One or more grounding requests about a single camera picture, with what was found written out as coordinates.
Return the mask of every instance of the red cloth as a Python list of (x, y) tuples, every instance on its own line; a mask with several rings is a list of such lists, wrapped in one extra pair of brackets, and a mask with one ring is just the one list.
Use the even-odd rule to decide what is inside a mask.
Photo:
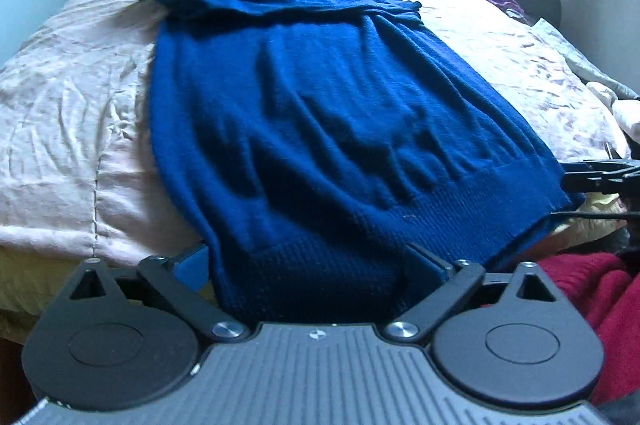
[(540, 266), (604, 345), (604, 369), (591, 401), (601, 405), (640, 389), (640, 275), (632, 278), (610, 253), (557, 255)]

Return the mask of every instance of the bed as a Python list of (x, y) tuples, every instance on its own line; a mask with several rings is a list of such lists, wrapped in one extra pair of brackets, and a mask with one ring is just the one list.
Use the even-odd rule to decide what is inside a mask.
[[(556, 158), (606, 158), (606, 144), (630, 155), (613, 116), (528, 26), (484, 0), (414, 1)], [(0, 72), (0, 337), (22, 342), (82, 259), (131, 266), (199, 241), (164, 193), (149, 145), (148, 70), (164, 14), (153, 0), (71, 0)], [(622, 206), (596, 195), (584, 209)], [(617, 225), (568, 222), (541, 247)]]

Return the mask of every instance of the blue sweater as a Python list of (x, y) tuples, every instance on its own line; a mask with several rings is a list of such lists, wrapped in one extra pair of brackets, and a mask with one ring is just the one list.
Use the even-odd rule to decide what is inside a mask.
[(581, 201), (418, 2), (157, 1), (152, 148), (248, 323), (390, 318), (406, 243), (500, 261)]

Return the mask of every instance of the triangular cutout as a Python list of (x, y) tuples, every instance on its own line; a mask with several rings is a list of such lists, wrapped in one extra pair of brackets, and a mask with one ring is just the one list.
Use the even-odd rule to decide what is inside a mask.
[(542, 302), (555, 302), (556, 298), (537, 275), (525, 275), (522, 285), (518, 290), (518, 297), (524, 300), (539, 300)]
[(104, 297), (105, 295), (107, 295), (107, 292), (104, 290), (96, 271), (87, 270), (71, 294), (71, 300), (93, 299), (95, 297)]

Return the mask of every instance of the metal screw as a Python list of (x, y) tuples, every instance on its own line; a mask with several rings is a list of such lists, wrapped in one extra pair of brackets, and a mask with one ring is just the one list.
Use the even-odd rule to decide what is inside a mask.
[(386, 334), (395, 339), (410, 339), (415, 337), (419, 331), (418, 326), (411, 322), (391, 322), (385, 328)]
[(211, 333), (220, 339), (237, 339), (244, 333), (244, 326), (239, 322), (219, 322), (211, 328)]

